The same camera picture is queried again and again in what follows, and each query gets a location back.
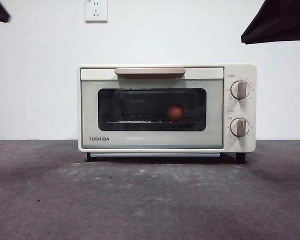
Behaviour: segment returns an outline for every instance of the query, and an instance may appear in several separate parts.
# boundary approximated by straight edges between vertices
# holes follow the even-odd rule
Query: oven body
[[[246,96],[238,99],[242,86]],[[171,106],[182,109],[182,119],[167,117]],[[253,64],[81,65],[78,69],[81,152],[247,153],[255,150],[255,129]]]

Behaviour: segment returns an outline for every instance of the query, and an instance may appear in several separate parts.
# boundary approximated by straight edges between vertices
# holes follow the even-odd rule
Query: toshiba toaster oven
[[[256,147],[256,67],[81,65],[78,148],[107,156],[218,157]]]

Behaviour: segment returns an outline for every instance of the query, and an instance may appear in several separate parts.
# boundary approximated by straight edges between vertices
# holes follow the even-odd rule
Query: oven window
[[[103,88],[98,126],[102,131],[200,132],[206,128],[206,108],[202,88]]]

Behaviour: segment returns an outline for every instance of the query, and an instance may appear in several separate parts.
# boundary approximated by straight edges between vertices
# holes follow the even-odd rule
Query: wall socket
[[[108,21],[108,0],[85,0],[86,22]]]

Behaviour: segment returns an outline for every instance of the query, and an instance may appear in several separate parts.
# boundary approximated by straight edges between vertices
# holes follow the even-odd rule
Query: control knob
[[[238,100],[245,99],[248,97],[250,92],[249,84],[246,81],[236,81],[231,86],[231,94],[234,98]]]
[[[243,118],[236,118],[231,122],[230,130],[238,138],[244,137],[249,132],[249,123]]]

